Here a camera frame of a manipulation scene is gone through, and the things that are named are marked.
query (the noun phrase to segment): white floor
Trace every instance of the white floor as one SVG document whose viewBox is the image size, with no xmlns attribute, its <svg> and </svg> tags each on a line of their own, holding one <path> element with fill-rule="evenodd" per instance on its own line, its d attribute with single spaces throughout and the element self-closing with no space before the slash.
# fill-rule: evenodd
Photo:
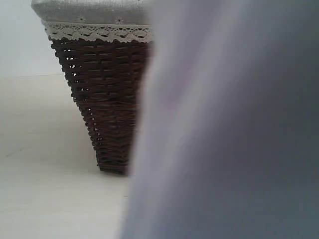
<svg viewBox="0 0 319 239">
<path fill-rule="evenodd" d="M 114 239 L 128 179 L 99 171 L 63 76 L 0 82 L 0 238 Z"/>
</svg>

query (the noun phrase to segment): gray fabric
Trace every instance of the gray fabric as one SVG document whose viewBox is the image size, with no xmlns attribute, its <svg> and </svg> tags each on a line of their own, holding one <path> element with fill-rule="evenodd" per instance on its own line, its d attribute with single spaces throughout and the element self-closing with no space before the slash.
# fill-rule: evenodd
<svg viewBox="0 0 319 239">
<path fill-rule="evenodd" d="M 153 18 L 121 239 L 318 239 L 318 0 L 157 0 Z"/>
<path fill-rule="evenodd" d="M 148 24 L 149 0 L 32 0 L 32 8 L 45 21 L 102 24 Z"/>
</svg>

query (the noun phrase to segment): wicker basket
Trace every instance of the wicker basket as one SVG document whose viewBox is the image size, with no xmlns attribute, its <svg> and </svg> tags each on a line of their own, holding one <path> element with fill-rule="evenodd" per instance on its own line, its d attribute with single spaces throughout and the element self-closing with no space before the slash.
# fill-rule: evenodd
<svg viewBox="0 0 319 239">
<path fill-rule="evenodd" d="M 148 44 L 51 39 L 100 170 L 125 174 Z"/>
</svg>

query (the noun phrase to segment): lace edging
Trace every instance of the lace edging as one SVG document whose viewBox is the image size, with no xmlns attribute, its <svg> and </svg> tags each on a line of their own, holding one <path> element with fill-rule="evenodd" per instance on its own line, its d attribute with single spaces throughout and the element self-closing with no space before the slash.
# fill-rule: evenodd
<svg viewBox="0 0 319 239">
<path fill-rule="evenodd" d="M 108 42 L 117 40 L 119 42 L 153 41 L 151 25 L 123 25 L 123 24 L 85 24 L 42 21 L 45 31 L 52 39 L 78 40 L 80 38 L 88 41 L 101 39 Z"/>
</svg>

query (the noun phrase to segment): white lace trim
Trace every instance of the white lace trim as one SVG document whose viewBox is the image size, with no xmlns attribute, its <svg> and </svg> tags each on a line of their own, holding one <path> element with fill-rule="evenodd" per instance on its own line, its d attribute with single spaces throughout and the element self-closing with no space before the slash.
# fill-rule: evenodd
<svg viewBox="0 0 319 239">
<path fill-rule="evenodd" d="M 85 24 L 67 22 L 42 21 L 45 31 L 52 39 L 78 40 L 80 38 L 88 41 L 101 39 L 113 42 L 138 42 L 153 41 L 153 32 L 150 25 L 124 25 L 124 24 Z"/>
</svg>

